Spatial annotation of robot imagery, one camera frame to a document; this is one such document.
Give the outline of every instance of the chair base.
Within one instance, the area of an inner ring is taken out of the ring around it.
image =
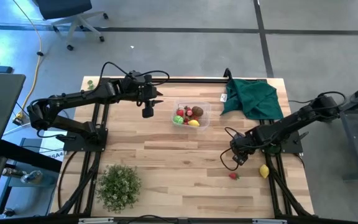
[[[91,13],[81,13],[81,14],[78,14],[75,16],[70,16],[70,17],[55,21],[55,22],[51,23],[51,25],[53,25],[54,31],[58,32],[59,30],[57,29],[56,25],[71,23],[71,26],[70,26],[70,29],[68,30],[68,34],[67,34],[67,38],[66,38],[66,44],[67,44],[68,50],[73,50],[74,47],[72,45],[70,45],[70,42],[73,38],[74,31],[78,26],[81,29],[84,29],[84,27],[88,28],[90,31],[92,31],[94,34],[96,34],[99,37],[99,40],[101,42],[104,42],[104,37],[102,36],[102,34],[99,31],[97,31],[86,20],[87,18],[98,16],[100,14],[103,15],[104,19],[109,19],[108,15],[104,11],[98,11],[98,12],[91,12]]]

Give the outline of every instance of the table leg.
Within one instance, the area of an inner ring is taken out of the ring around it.
[[[62,166],[62,162],[56,159],[33,152],[5,140],[0,140],[0,157],[13,159],[17,162],[24,162],[54,172],[60,172],[60,166]]]

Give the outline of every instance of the office chair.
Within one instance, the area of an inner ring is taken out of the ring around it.
[[[104,37],[97,31],[86,19],[102,14],[104,19],[109,19],[108,15],[104,11],[84,13],[92,9],[91,0],[34,0],[34,2],[40,8],[40,12],[44,19],[60,19],[53,22],[53,29],[55,32],[59,32],[56,25],[67,24],[71,22],[70,29],[68,31],[66,43],[67,49],[73,50],[74,47],[70,45],[70,41],[73,37],[74,31],[79,26],[84,29],[84,26],[98,35],[99,40],[104,42]]]

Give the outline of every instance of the potted plant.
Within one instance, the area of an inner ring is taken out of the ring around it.
[[[98,182],[98,202],[103,201],[103,208],[109,212],[120,213],[128,205],[133,208],[133,204],[138,201],[141,181],[133,168],[107,166]]]

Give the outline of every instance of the yellow lemon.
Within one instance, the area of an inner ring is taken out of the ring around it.
[[[269,175],[269,168],[265,164],[263,164],[259,168],[259,172],[260,172],[261,176],[266,179],[266,177]]]
[[[198,121],[196,121],[196,120],[191,120],[191,121],[189,121],[189,122],[187,122],[190,126],[196,126],[196,127],[199,127],[200,126],[200,124],[199,124],[199,122]]]

